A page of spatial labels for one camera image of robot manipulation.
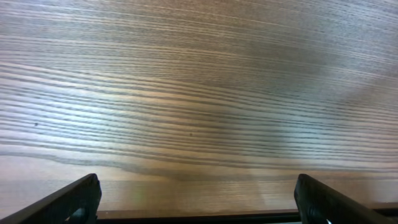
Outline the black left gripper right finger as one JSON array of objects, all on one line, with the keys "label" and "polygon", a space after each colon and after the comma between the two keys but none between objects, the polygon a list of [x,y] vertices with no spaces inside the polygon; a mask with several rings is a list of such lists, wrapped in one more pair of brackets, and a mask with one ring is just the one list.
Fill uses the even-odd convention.
[{"label": "black left gripper right finger", "polygon": [[396,218],[377,213],[307,174],[298,175],[294,199],[302,223],[397,223]]}]

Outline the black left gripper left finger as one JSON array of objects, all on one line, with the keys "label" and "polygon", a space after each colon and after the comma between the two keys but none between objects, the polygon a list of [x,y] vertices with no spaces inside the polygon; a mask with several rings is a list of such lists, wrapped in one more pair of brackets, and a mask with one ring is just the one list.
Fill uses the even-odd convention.
[{"label": "black left gripper left finger", "polygon": [[96,223],[102,191],[88,174],[45,198],[1,219],[3,224]]}]

